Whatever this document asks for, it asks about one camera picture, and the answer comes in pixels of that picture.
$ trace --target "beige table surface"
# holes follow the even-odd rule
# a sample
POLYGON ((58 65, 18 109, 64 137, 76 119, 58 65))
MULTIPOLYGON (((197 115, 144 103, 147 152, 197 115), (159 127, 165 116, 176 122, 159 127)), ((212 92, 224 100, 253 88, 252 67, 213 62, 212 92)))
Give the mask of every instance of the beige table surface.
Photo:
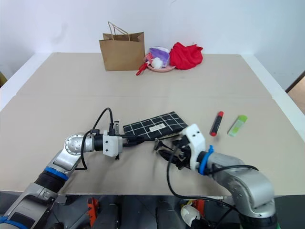
MULTIPOLYGON (((258 167, 277 195, 305 194, 305 143, 239 55, 206 55, 188 71, 105 72, 98 53, 54 53, 0 112, 0 190, 23 191, 65 138, 92 128, 105 107, 121 126, 176 111, 197 123, 207 145, 258 167), (218 111, 218 136, 209 136, 218 111), (248 120, 238 136, 227 131, 238 115, 248 120)), ((100 129, 108 126, 105 116, 100 129)), ((153 143, 124 149, 120 161, 86 154, 88 170, 75 171, 62 193, 170 194, 166 161, 153 143)), ((227 195, 214 181, 172 166, 174 189, 186 195, 227 195)))

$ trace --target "black grid pouch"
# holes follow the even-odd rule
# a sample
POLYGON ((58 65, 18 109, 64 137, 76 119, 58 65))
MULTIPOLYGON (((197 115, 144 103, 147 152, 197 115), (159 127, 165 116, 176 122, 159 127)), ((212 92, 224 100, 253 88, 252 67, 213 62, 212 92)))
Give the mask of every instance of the black grid pouch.
POLYGON ((157 117, 145 119, 123 126, 126 135, 142 136, 145 141, 174 136, 187 127, 187 124, 172 111, 157 117))

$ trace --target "red cloth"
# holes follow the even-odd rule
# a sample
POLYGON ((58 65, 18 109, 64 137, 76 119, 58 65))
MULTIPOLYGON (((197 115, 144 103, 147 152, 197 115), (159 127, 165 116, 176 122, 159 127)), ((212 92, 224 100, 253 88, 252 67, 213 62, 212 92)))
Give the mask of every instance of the red cloth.
POLYGON ((185 47, 177 42, 170 51, 170 65, 184 70, 193 68, 203 60, 202 49, 197 44, 185 47))

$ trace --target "white table edge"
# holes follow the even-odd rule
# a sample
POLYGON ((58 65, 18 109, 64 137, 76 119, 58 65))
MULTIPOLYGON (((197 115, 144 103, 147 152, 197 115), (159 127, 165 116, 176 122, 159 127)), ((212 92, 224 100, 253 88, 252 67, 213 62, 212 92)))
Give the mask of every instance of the white table edge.
POLYGON ((32 55, 31 58, 29 58, 28 61, 26 61, 26 63, 0 88, 0 111, 9 103, 20 88, 51 54, 51 52, 39 52, 32 55))
POLYGON ((242 57, 265 86, 272 98, 286 115, 291 125, 305 142, 305 115, 303 112, 254 55, 244 54, 242 57))
MULTIPOLYGON (((0 111, 17 94, 17 91, 46 61, 51 52, 34 54, 1 88, 0 88, 0 111)), ((258 59, 252 54, 241 55, 258 79, 265 86, 272 98, 282 109, 292 126, 305 141, 305 115, 282 89, 273 76, 264 68, 258 59)))

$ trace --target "white wall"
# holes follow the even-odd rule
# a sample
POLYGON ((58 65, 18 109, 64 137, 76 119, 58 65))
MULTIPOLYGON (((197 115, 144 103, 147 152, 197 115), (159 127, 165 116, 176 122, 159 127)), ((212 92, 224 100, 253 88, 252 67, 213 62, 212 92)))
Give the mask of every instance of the white wall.
POLYGON ((1 0, 0 4, 1 52, 4 47, 0 63, 6 61, 12 72, 34 52, 100 52, 98 40, 109 31, 107 21, 129 32, 145 31, 146 48, 171 48, 179 41, 197 43, 205 53, 254 53, 283 87, 303 71, 298 63, 305 63, 300 20, 304 0, 1 0))

